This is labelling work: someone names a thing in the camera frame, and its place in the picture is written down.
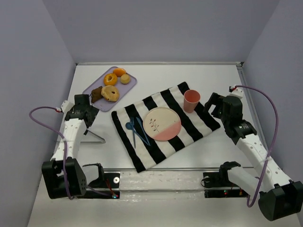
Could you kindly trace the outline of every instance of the placemat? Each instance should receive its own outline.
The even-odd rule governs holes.
[[[137,172],[142,172],[159,164],[177,151],[220,128],[220,124],[209,113],[203,113],[204,106],[201,103],[198,103],[193,113],[183,111],[183,98],[187,90],[189,90],[189,87],[186,82],[183,82],[176,87],[158,92],[112,112],[112,119],[117,132]],[[176,137],[168,141],[157,141],[147,136],[150,146],[136,136],[135,149],[133,132],[126,129],[125,124],[130,122],[130,117],[135,119],[138,117],[142,122],[145,115],[156,107],[167,107],[174,110],[181,119],[181,131]],[[134,128],[144,138],[143,131],[137,120],[135,120]]]

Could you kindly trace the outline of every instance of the wall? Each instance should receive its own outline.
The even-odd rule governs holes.
[[[28,113],[67,98],[75,64],[41,0],[1,1],[0,29],[0,223],[24,227],[55,146]],[[55,111],[35,116],[56,128],[62,119]]]
[[[266,91],[279,113],[273,157],[293,180],[303,182],[303,1],[281,0],[244,64],[247,83]],[[253,93],[268,143],[275,121],[268,101]],[[303,224],[303,212],[299,214]]]
[[[76,62],[244,61],[278,0],[43,0]]]

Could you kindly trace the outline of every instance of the cup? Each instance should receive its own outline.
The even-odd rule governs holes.
[[[195,90],[187,90],[184,93],[183,109],[187,113],[192,113],[200,101],[200,94]]]

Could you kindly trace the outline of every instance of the table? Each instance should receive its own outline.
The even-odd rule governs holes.
[[[68,101],[82,94],[91,83],[113,65],[78,65],[75,71]],[[231,85],[241,84],[235,65],[117,65],[137,78],[138,83],[113,108],[118,110],[138,100],[186,81],[191,89],[201,94],[205,103],[213,92],[227,95]],[[244,119],[254,124],[246,97],[242,99]],[[110,112],[99,112],[91,131],[106,139],[100,145],[91,134],[83,138],[78,161],[80,164],[100,162],[104,168],[134,169],[130,157],[122,144]],[[219,167],[225,161],[237,161],[251,167],[244,154],[226,136],[223,127],[211,135],[182,149],[154,168],[201,168]]]
[[[81,94],[111,66],[77,66],[68,100],[73,101],[74,95]],[[230,85],[241,83],[235,65],[117,66],[135,76],[138,84],[112,110],[183,81],[200,92],[202,103],[212,92],[227,95]],[[254,124],[258,120],[251,114],[246,97],[242,102],[244,118]],[[207,169],[214,170],[225,161],[237,161],[247,172],[256,174],[250,162],[225,135],[223,128],[140,174],[134,171],[127,151],[118,139],[110,112],[99,112],[91,130],[107,142],[100,145],[96,138],[88,134],[80,145],[77,160],[81,165],[100,162],[109,171],[120,169],[120,199],[51,200],[41,179],[29,227],[300,226],[296,215],[269,222],[261,214],[257,203],[249,209],[244,198],[204,198],[200,181],[203,171]]]

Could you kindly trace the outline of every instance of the purple tray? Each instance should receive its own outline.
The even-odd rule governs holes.
[[[108,73],[112,73],[114,69],[116,69],[117,66],[113,66],[111,68],[109,68],[105,73],[102,74],[101,77],[99,77],[95,82],[93,82],[87,89],[85,89],[82,94],[87,94],[90,95],[91,91],[100,87],[100,86],[105,86],[103,83],[103,78],[106,74]],[[120,79],[118,78],[118,82],[116,83],[115,87],[118,88],[119,93],[120,93],[120,97],[118,99],[118,101],[116,102],[108,102],[106,101],[104,98],[96,101],[95,103],[93,103],[93,106],[98,108],[99,110],[106,112],[109,111],[111,108],[113,108],[113,106],[119,102],[119,100],[130,90],[133,88],[133,86],[136,85],[137,83],[137,79],[135,77],[133,77],[132,75],[130,75],[128,72],[126,72],[130,77],[131,77],[131,81],[128,84],[122,84],[120,82]]]

